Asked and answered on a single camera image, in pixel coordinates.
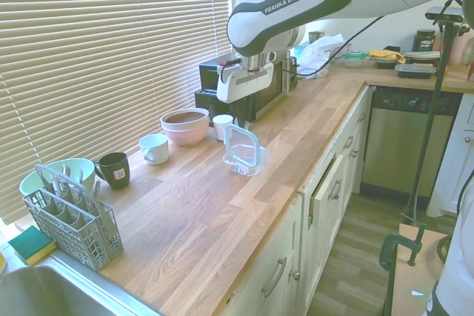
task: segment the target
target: stainless steel sink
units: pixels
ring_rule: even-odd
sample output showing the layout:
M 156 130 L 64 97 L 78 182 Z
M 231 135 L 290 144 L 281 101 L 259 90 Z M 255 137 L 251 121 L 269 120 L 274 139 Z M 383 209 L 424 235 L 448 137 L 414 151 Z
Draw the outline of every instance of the stainless steel sink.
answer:
M 0 274 L 0 315 L 161 316 L 62 251 L 25 266 L 10 245 L 0 250 L 7 259 Z

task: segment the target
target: plastic bag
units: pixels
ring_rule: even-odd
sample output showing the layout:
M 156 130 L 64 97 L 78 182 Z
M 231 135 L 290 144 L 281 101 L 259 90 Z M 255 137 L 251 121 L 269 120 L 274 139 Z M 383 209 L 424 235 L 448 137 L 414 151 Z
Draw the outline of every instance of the plastic bag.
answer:
M 318 70 L 327 61 L 332 51 L 344 43 L 341 34 L 318 38 L 308 44 L 298 58 L 298 74 L 308 74 Z M 303 77 L 303 79 L 322 78 L 329 72 L 329 64 L 320 70 L 316 77 Z

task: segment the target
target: wooden floor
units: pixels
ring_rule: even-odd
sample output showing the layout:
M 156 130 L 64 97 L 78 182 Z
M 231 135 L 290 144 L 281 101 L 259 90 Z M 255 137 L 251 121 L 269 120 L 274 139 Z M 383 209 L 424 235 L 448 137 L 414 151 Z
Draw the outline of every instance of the wooden floor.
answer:
M 384 237 L 398 231 L 404 205 L 353 195 L 324 267 L 307 316 L 379 316 L 387 292 L 388 272 L 378 264 Z M 427 228 L 453 233 L 455 219 L 428 218 Z

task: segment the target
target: white wall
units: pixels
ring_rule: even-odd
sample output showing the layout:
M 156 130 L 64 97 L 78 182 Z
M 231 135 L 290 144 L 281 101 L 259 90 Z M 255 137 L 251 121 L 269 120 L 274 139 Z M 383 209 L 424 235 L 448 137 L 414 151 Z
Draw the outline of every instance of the white wall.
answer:
M 350 49 L 367 52 L 391 45 L 401 47 L 402 52 L 411 51 L 416 30 L 438 29 L 424 17 L 425 11 L 429 7 L 443 6 L 445 2 L 446 0 L 434 0 L 400 13 L 388 15 L 355 38 Z M 347 40 L 372 20 L 373 18 L 320 20 L 308 24 L 306 30 L 307 33 L 314 30 L 325 30 L 327 35 L 341 33 Z

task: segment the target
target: utensil holder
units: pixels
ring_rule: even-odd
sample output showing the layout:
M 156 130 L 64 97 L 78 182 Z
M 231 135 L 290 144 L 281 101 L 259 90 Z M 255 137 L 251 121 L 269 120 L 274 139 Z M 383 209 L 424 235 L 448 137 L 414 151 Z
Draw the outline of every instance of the utensil holder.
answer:
M 85 266 L 100 270 L 123 250 L 112 207 L 96 200 L 87 188 L 69 177 L 56 171 L 49 173 L 69 185 L 76 203 L 46 189 L 23 197 L 24 203 L 45 235 Z

